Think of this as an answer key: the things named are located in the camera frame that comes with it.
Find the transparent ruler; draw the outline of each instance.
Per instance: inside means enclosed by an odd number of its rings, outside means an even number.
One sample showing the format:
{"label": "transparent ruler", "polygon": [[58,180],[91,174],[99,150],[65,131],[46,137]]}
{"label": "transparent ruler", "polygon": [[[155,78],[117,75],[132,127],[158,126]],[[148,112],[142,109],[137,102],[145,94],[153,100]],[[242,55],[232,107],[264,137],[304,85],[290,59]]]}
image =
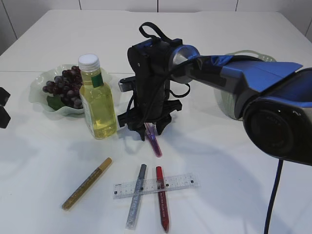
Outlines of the transparent ruler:
{"label": "transparent ruler", "polygon": [[160,191],[172,191],[179,189],[194,188],[199,186],[197,177],[194,174],[184,174],[164,177],[164,188],[161,189],[161,182],[157,179],[145,179],[139,191],[135,192],[137,181],[115,184],[114,199],[132,197],[135,195],[145,195],[157,193]]}

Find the green leaf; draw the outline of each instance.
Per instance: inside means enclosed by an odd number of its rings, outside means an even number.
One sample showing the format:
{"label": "green leaf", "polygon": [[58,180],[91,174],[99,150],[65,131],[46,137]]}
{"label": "green leaf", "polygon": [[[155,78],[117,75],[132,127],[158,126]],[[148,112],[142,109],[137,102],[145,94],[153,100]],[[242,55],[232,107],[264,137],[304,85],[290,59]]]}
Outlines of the green leaf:
{"label": "green leaf", "polygon": [[65,104],[60,100],[60,97],[58,95],[54,97],[47,96],[47,102],[49,107],[53,108],[56,111],[59,108],[65,106]]}

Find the bowl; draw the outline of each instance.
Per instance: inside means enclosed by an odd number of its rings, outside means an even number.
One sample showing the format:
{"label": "bowl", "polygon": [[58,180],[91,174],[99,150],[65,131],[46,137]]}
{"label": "bowl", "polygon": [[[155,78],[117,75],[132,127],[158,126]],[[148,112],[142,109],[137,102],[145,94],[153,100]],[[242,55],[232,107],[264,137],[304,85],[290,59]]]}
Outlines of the bowl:
{"label": "bowl", "polygon": [[[43,107],[43,110],[47,113],[54,113],[59,114],[62,116],[70,115],[70,114],[83,114],[84,109],[74,109],[69,106],[63,106],[59,108],[57,111],[48,106],[47,96],[53,96],[52,94],[48,94],[42,91],[43,86],[46,85],[46,82],[51,80],[54,81],[55,76],[61,76],[62,71],[69,70],[75,64],[63,64],[58,66],[55,69],[52,69],[47,72],[43,72],[38,76],[30,85],[30,92],[29,92],[29,101],[31,103],[38,103]],[[111,77],[105,70],[102,70],[102,77],[104,82],[109,82]]]}

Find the white wall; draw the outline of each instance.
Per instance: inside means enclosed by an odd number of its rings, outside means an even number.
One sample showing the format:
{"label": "white wall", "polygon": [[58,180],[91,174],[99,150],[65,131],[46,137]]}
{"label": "white wall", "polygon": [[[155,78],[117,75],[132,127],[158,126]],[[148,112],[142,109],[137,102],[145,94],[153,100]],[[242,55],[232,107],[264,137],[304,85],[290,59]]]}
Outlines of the white wall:
{"label": "white wall", "polygon": [[[104,9],[156,12],[279,11],[304,35],[312,19],[312,0],[0,0],[17,37],[51,9]],[[0,54],[13,43],[14,33],[0,4]]]}
{"label": "white wall", "polygon": [[0,0],[0,55],[15,41],[14,31]]}
{"label": "white wall", "polygon": [[237,0],[159,0],[159,12],[235,11]]}
{"label": "white wall", "polygon": [[18,37],[51,9],[80,9],[78,0],[3,0]]}
{"label": "white wall", "polygon": [[82,10],[157,12],[157,0],[80,0]]}
{"label": "white wall", "polygon": [[278,11],[304,35],[312,19],[312,0],[239,0],[238,11]]}

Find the bottle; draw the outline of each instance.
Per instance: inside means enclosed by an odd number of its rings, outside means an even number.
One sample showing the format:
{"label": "bottle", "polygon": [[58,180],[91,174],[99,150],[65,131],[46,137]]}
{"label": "bottle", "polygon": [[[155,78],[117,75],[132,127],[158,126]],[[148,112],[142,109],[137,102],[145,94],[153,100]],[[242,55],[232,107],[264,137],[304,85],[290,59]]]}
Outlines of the bottle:
{"label": "bottle", "polygon": [[103,82],[96,55],[80,56],[78,66],[83,83],[80,96],[87,125],[96,139],[107,138],[117,130],[111,89]]}

